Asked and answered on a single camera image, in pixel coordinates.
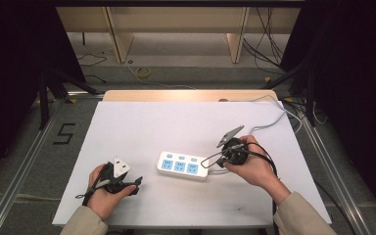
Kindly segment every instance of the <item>sleeve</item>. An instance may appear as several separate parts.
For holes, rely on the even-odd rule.
[[[283,235],[336,234],[316,209],[297,192],[279,205],[274,221]]]
[[[108,225],[88,207],[79,207],[67,222],[62,235],[104,235]]]

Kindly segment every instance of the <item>white tabletop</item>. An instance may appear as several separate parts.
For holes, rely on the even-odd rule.
[[[271,199],[231,172],[195,181],[156,169],[161,151],[208,157],[223,134],[241,124],[236,136],[274,122],[282,112],[273,102],[100,102],[60,202],[53,224],[65,225],[86,191],[95,166],[119,157],[132,170],[124,181],[143,176],[139,193],[125,198],[108,220],[132,228],[266,227],[272,224]],[[270,154],[281,180],[300,192],[331,220],[313,183],[293,129],[284,115],[253,133]]]

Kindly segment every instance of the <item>person's left hand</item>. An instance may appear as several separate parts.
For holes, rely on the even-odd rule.
[[[88,186],[91,187],[100,171],[102,170],[104,164],[97,166],[89,176]],[[128,196],[134,189],[136,185],[130,185],[125,187],[123,190],[116,194],[111,194],[104,188],[98,189],[90,197],[87,203],[87,207],[97,213],[103,220],[110,217],[116,205],[126,196]]]

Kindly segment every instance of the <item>gray carpet floor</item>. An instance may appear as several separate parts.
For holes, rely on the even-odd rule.
[[[276,75],[259,69],[216,69],[216,68],[151,68],[152,76],[148,79],[136,79],[127,67],[123,68],[87,68],[83,67],[86,75],[97,75],[107,83],[95,77],[87,77],[88,84],[98,90],[110,89],[186,89],[186,87],[165,87],[164,85],[188,85],[198,89],[259,89],[264,85],[264,78]],[[278,96],[288,94],[289,82],[276,87]],[[66,84],[70,91],[77,88]],[[59,234],[61,228],[51,224],[60,199],[67,186],[76,158],[94,114],[98,99],[77,99],[74,103],[64,103],[55,119],[48,138],[42,147],[29,175],[21,189],[21,195],[12,206],[0,234]],[[8,151],[8,156],[0,163],[0,195],[2,195],[13,175],[27,154],[35,138],[40,122],[39,106],[31,107],[25,117],[17,138]],[[75,123],[67,126],[65,131],[73,134],[68,145],[54,145],[54,142],[64,141],[66,137],[58,136],[63,123]],[[351,193],[362,211],[365,221],[372,234],[376,234],[376,201],[365,186],[362,178],[351,165],[344,147],[341,145],[334,127],[326,122],[316,126],[322,140],[327,146],[339,172],[345,179]],[[297,139],[304,153],[306,162],[315,180],[337,199],[334,189],[320,163],[316,152],[310,143],[306,132],[302,129]],[[351,234],[349,226],[339,213],[336,206],[325,193],[319,191],[333,220],[332,228],[338,234]],[[251,234],[256,230],[228,231],[228,234]],[[208,231],[207,234],[227,234],[227,231]]]

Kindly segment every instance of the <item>white power strip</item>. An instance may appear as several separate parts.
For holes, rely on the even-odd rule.
[[[206,180],[209,169],[201,165],[201,162],[205,159],[206,158],[191,155],[161,152],[157,168],[160,173],[163,174]],[[209,160],[203,162],[203,165],[208,166]]]

